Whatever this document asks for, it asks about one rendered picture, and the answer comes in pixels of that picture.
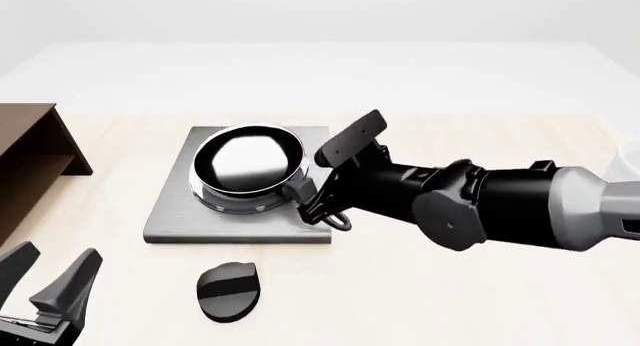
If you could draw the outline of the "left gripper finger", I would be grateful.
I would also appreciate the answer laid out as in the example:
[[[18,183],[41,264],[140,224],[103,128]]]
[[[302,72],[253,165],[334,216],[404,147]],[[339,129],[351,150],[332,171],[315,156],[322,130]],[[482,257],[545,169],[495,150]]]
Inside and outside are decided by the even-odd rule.
[[[84,326],[89,295],[102,262],[96,249],[86,249],[54,282],[29,298],[37,315]]]
[[[27,241],[0,255],[0,298],[7,298],[40,256]]]

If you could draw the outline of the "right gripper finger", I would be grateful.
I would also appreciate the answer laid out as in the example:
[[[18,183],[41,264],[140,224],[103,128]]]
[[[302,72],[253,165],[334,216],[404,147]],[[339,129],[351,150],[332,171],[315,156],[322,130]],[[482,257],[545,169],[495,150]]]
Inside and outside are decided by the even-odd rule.
[[[350,220],[341,212],[332,211],[323,204],[302,206],[302,220],[310,225],[324,222],[327,225],[350,225]]]
[[[298,210],[302,212],[302,206],[305,204],[323,204],[325,207],[332,211],[341,211],[343,206],[343,185],[339,180],[340,175],[336,171],[332,171],[320,189],[312,196],[307,198],[299,207]]]

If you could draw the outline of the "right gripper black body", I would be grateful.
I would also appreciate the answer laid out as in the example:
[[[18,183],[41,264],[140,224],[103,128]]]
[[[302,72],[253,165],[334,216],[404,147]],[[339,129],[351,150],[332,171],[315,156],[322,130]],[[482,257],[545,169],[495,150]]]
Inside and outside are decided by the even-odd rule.
[[[391,162],[387,147],[374,141],[334,171],[332,194],[338,210],[411,213],[418,195],[418,168]]]

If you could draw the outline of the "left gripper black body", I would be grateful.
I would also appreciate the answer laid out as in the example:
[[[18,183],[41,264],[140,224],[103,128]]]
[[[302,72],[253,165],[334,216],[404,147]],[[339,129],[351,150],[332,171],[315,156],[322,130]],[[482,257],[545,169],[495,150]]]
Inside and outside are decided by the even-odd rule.
[[[35,321],[0,315],[0,346],[73,346],[84,329],[78,315],[38,315]]]

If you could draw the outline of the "black frying pan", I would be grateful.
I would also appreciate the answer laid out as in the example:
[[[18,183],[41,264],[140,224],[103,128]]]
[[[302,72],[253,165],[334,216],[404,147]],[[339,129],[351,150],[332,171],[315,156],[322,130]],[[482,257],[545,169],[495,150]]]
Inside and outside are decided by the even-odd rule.
[[[201,204],[218,213],[252,215],[285,204],[299,209],[318,192],[309,170],[295,132],[249,123],[221,129],[199,145],[189,186]]]

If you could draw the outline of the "flat grey stove plate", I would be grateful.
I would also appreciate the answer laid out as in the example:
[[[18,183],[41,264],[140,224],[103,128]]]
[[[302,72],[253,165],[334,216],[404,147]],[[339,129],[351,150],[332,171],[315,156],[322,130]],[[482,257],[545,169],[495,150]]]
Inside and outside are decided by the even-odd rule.
[[[296,205],[277,196],[255,200],[227,201],[223,212],[214,207],[222,201],[200,186],[191,164],[196,150],[221,126],[194,126],[147,219],[146,243],[274,243],[329,244],[331,228],[307,225]]]

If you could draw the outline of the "brown wooden cabinet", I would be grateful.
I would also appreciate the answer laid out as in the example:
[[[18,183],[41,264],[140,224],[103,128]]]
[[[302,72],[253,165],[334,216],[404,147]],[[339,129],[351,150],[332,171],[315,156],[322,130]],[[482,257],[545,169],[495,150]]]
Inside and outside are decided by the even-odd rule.
[[[0,246],[62,176],[90,176],[55,104],[0,103]]]

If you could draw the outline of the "translucent white container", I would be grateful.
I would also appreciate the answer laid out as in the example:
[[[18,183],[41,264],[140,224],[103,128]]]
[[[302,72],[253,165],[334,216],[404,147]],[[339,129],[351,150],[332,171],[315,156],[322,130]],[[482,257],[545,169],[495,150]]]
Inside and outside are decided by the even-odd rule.
[[[603,179],[612,183],[640,182],[640,138],[618,145]]]

